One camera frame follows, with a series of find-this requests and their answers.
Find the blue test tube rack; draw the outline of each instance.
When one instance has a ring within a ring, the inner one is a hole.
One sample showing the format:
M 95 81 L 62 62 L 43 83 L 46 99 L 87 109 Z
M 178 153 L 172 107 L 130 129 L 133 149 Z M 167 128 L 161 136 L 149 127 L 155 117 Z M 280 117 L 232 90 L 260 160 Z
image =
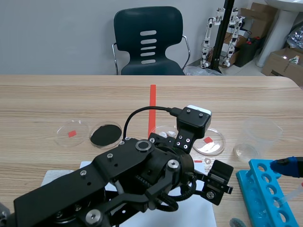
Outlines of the blue test tube rack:
M 252 159 L 250 170 L 236 173 L 251 223 L 253 227 L 299 227 L 287 202 L 274 205 L 284 195 L 277 181 L 281 175 L 269 166 L 272 161 Z

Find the white sink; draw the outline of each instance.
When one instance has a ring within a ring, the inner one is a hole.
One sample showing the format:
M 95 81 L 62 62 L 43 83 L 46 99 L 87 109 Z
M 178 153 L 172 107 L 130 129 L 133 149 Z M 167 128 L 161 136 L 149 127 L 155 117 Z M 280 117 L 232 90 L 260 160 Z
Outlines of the white sink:
M 303 12 L 303 0 L 265 0 L 265 2 L 277 9 L 292 12 Z
M 279 18 L 257 61 L 257 66 L 263 67 L 271 52 L 280 50 L 292 29 L 299 12 L 303 12 L 303 0 L 265 0 L 265 2 L 280 9 Z

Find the clear plastic cup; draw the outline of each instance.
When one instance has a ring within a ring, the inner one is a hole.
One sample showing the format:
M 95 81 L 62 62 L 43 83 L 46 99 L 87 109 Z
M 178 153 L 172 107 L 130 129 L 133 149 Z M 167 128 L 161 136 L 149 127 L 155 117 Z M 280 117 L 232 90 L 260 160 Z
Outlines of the clear plastic cup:
M 281 138 L 282 132 L 283 130 L 269 119 L 249 118 L 244 122 L 233 150 L 244 161 L 262 158 Z

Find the chair leg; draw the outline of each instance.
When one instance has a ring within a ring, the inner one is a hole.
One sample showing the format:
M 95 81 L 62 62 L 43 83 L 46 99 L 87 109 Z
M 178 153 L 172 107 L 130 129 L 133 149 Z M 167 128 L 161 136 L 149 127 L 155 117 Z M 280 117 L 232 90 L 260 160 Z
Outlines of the chair leg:
M 187 46 L 187 50 L 188 50 L 188 58 L 187 58 L 187 61 L 185 62 L 184 66 L 182 69 L 185 68 L 186 64 L 188 63 L 189 61 L 189 58 L 190 58 L 190 48 L 189 48 L 189 44 L 188 44 L 188 41 L 187 41 L 187 37 L 185 35 L 182 36 L 184 39 L 185 39 L 185 42 L 186 42 L 186 46 Z
M 114 44 L 112 45 L 112 48 L 113 48 L 113 53 L 114 53 L 114 61 L 115 61 L 115 67 L 116 67 L 116 75 L 119 75 L 119 73 L 118 73 L 118 64 L 117 64 L 116 53 L 115 53 L 115 45 L 117 45 L 117 43 L 114 43 Z

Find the wooden table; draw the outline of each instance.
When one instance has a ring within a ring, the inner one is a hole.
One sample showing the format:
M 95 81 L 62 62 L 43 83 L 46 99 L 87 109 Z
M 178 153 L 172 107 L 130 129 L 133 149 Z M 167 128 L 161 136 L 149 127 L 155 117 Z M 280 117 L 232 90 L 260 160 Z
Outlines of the wooden table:
M 90 128 L 103 121 L 124 125 L 128 115 L 149 105 L 150 84 L 157 85 L 157 105 L 183 108 L 188 104 L 213 112 L 211 127 L 226 139 L 225 151 L 211 158 L 234 167 L 224 195 L 214 206 L 218 227 L 229 226 L 233 217 L 250 226 L 235 173 L 248 169 L 232 152 L 241 125 L 251 116 L 274 120 L 283 138 L 265 158 L 302 156 L 303 92 L 283 77 L 191 77 L 191 76 L 0 76 L 0 201 L 13 210 L 13 200 L 40 186 L 47 170 L 79 168 L 104 150 L 88 140 L 72 148 L 58 146 L 56 131 L 66 121 L 81 119 Z M 175 125 L 176 119 L 157 112 L 157 125 Z M 148 111 L 130 122 L 128 136 L 147 137 Z M 194 158 L 202 156 L 192 151 Z M 295 189 L 302 179 L 281 177 L 284 193 Z M 290 202 L 303 226 L 303 195 Z

